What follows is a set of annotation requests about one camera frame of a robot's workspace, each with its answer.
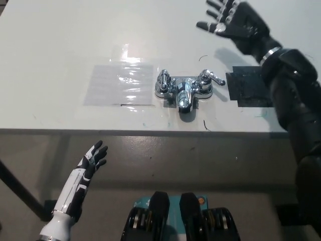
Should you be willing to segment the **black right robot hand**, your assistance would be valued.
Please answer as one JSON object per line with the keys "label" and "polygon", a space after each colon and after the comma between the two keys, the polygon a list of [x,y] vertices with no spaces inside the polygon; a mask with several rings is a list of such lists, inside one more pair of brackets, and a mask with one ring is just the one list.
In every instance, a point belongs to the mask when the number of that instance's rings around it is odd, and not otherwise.
{"label": "black right robot hand", "polygon": [[269,51],[277,51],[282,45],[271,37],[270,29],[261,16],[246,1],[206,1],[213,7],[206,14],[215,22],[199,21],[196,27],[222,38],[230,39],[244,55],[252,56],[260,63]]}

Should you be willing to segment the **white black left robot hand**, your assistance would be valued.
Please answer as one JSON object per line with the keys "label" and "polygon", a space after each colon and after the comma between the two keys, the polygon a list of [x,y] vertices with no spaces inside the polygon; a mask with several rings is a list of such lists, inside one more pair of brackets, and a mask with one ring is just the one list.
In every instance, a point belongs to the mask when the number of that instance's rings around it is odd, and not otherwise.
{"label": "white black left robot hand", "polygon": [[59,195],[53,209],[53,215],[63,213],[77,222],[82,213],[82,204],[93,175],[106,164],[107,146],[99,140],[81,158],[74,168]]}

